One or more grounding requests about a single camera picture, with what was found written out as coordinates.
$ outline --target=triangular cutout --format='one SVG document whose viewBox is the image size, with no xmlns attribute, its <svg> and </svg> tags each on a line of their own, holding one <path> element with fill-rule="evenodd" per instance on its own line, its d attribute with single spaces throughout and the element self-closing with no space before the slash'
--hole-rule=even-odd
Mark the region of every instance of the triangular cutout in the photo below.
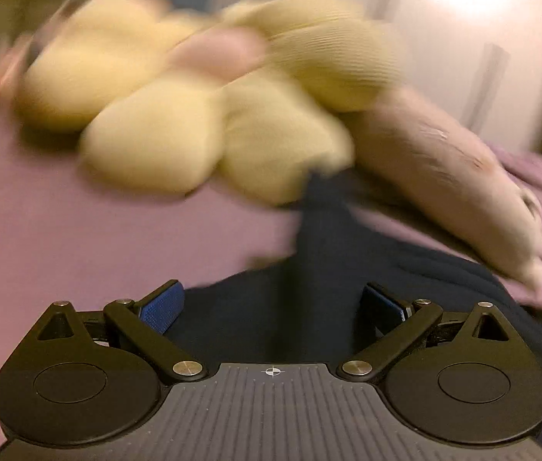
<svg viewBox="0 0 542 461">
<path fill-rule="evenodd" d="M 508 341 L 508 335 L 492 315 L 483 315 L 474 330 L 474 337 L 481 340 Z"/>
<path fill-rule="evenodd" d="M 48 324 L 43 328 L 38 337 L 39 340 L 55 340 L 57 338 L 69 338 L 73 336 L 72 328 L 68 323 L 68 318 L 63 313 L 57 313 Z"/>
</svg>

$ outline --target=bed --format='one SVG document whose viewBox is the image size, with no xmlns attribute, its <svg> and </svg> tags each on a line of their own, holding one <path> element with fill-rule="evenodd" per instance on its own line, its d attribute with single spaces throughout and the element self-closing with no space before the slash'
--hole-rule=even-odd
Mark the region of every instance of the bed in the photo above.
<svg viewBox="0 0 542 461">
<path fill-rule="evenodd" d="M 517 136 L 529 145 L 532 135 Z M 0 111 L 0 366 L 55 300 L 98 310 L 168 279 L 207 285 L 291 252 L 298 212 L 259 206 L 218 179 L 183 200 L 98 187 L 79 170 L 76 142 L 24 128 Z M 495 150 L 542 201 L 542 157 Z M 478 261 L 379 182 L 354 172 L 346 178 L 367 225 Z M 542 293 L 502 282 L 517 301 L 542 309 Z"/>
</svg>

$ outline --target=round black disc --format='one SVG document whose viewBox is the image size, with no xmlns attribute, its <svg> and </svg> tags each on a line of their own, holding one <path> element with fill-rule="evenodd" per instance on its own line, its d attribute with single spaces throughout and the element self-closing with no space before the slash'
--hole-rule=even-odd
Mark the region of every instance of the round black disc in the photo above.
<svg viewBox="0 0 542 461">
<path fill-rule="evenodd" d="M 0 371 L 0 422 L 9 434 L 50 446 L 100 441 L 135 426 L 160 398 L 155 371 L 124 350 L 98 345 L 85 362 L 61 360 Z"/>
<path fill-rule="evenodd" d="M 384 382 L 398 416 L 459 444 L 516 440 L 542 424 L 542 371 L 495 342 L 426 348 L 399 361 Z"/>
</svg>

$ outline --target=blue textured pad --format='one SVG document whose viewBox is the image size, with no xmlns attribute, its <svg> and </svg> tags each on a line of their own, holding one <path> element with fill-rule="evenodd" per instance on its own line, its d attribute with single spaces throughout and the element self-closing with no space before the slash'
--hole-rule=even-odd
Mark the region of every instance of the blue textured pad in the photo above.
<svg viewBox="0 0 542 461">
<path fill-rule="evenodd" d="M 164 334 L 184 309 L 184 286 L 175 283 L 141 308 L 139 319 L 152 329 Z"/>
</svg>

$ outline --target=ribbed gray surface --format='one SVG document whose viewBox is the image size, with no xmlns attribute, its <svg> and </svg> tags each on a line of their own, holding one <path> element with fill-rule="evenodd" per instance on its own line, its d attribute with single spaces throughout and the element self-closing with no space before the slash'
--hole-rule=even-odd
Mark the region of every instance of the ribbed gray surface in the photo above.
<svg viewBox="0 0 542 461">
<path fill-rule="evenodd" d="M 367 384 L 323 365 L 222 365 L 211 379 L 177 385 L 136 431 L 85 449 L 13 442 L 0 461 L 542 461 L 531 440 L 460 449 L 402 425 Z"/>
</svg>

